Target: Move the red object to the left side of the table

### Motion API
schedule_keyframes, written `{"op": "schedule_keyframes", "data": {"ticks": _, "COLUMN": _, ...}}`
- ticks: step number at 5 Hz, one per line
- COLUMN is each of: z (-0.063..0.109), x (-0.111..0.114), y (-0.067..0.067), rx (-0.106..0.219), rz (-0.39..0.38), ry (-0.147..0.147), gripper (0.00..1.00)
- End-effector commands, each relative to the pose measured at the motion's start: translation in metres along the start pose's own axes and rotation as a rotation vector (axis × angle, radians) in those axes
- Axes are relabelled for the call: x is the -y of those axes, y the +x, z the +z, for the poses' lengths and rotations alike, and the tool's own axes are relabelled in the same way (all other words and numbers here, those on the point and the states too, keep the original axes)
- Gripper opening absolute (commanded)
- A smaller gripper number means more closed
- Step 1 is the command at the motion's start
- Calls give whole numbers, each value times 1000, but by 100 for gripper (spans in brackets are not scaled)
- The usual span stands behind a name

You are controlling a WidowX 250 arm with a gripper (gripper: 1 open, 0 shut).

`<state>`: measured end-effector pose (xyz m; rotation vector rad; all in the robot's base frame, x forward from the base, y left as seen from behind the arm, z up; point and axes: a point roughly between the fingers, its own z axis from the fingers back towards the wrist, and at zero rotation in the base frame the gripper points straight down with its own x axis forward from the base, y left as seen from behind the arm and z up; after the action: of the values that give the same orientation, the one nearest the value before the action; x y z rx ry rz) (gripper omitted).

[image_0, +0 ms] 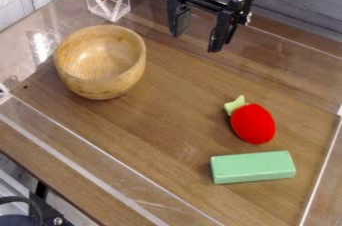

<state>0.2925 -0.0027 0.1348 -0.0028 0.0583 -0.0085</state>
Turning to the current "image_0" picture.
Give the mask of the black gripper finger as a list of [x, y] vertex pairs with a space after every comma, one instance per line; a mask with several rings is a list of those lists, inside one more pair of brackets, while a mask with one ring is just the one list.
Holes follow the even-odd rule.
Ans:
[[216, 17], [216, 25], [211, 31], [208, 41], [208, 52], [219, 52], [226, 44], [230, 43], [236, 30], [235, 13], [220, 11]]
[[191, 9], [183, 0], [167, 0], [168, 28], [174, 37], [188, 29]]

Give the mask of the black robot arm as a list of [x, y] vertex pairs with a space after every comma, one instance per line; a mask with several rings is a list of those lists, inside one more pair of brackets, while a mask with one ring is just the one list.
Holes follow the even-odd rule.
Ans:
[[191, 6], [216, 15], [216, 23], [208, 38], [208, 52], [219, 52], [231, 42], [238, 25], [251, 20], [255, 0], [166, 0], [168, 29], [179, 37], [188, 29]]

